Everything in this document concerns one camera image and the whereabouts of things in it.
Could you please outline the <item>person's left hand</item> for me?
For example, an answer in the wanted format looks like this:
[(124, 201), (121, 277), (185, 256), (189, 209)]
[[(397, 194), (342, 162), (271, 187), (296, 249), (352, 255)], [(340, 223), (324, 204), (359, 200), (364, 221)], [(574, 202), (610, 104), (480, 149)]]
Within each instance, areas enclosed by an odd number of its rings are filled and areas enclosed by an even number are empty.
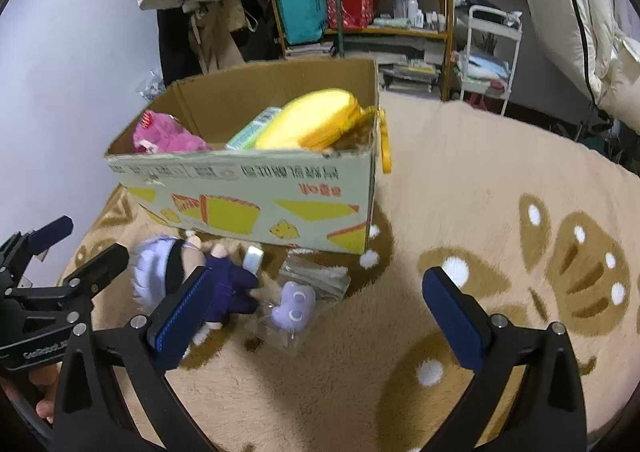
[[(54, 421), (54, 405), (56, 390), (58, 389), (58, 376), (60, 368), (57, 364), (50, 364), (32, 370), (28, 373), (28, 380), (38, 390), (38, 402), (35, 405), (35, 413), (41, 420), (49, 424)], [(12, 380), (1, 377), (1, 388), (11, 402), (20, 402), (24, 396)]]

